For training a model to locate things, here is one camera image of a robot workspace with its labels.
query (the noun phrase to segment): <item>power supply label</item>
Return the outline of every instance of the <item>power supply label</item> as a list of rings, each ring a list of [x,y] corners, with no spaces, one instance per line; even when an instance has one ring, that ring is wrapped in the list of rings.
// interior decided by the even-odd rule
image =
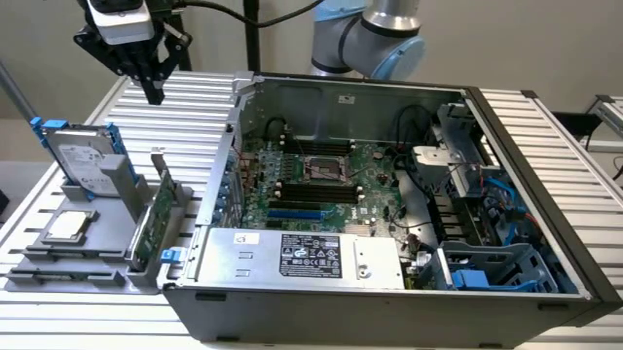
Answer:
[[[340,279],[340,237],[281,235],[279,272],[285,277]]]

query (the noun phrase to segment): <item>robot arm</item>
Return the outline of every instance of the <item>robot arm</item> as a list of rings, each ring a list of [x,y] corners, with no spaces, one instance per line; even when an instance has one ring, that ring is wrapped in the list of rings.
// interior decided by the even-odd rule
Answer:
[[[311,73],[352,70],[380,80],[404,80],[424,53],[419,0],[325,0],[316,10]]]
[[[87,25],[76,44],[117,75],[128,75],[145,91],[149,104],[164,100],[163,84],[177,66],[192,37],[168,23],[173,0],[77,0]],[[168,57],[160,61],[164,40]]]

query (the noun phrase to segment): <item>green circuit board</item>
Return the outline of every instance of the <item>green circuit board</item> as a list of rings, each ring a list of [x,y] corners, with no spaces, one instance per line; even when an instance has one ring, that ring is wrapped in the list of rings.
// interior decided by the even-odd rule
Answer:
[[[363,188],[364,198],[357,203],[323,203],[319,202],[323,218],[279,219],[280,230],[303,230],[343,233],[348,225],[373,226],[375,236],[400,236],[389,231],[389,222],[383,218],[383,208],[389,207],[391,212],[400,203],[400,192],[393,183],[392,158],[385,156],[385,147],[376,144],[357,144],[356,148],[343,157],[287,154],[273,142],[264,143],[252,139],[244,145],[244,157],[253,159],[243,169],[243,183],[245,184],[245,201],[243,228],[271,229],[267,222],[271,210],[269,203],[277,201],[275,197],[276,182],[288,184],[323,184],[337,187]],[[332,162],[340,164],[344,176],[336,180],[336,174],[305,171],[309,162]]]

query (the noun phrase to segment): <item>motherboard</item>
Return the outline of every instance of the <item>motherboard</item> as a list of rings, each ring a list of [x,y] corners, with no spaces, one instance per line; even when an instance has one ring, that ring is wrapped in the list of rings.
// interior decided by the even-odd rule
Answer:
[[[244,144],[243,228],[395,237],[401,205],[383,144],[251,139]]]

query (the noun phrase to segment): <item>white label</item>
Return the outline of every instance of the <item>white label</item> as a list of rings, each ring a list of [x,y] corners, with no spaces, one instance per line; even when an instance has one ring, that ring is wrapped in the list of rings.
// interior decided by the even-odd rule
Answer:
[[[237,232],[233,235],[233,244],[259,244],[260,234],[251,232]]]
[[[339,104],[355,104],[355,97],[351,95],[340,95],[337,97]]]
[[[59,150],[80,186],[96,195],[119,195],[112,180],[99,170],[103,155],[97,149],[61,144]]]

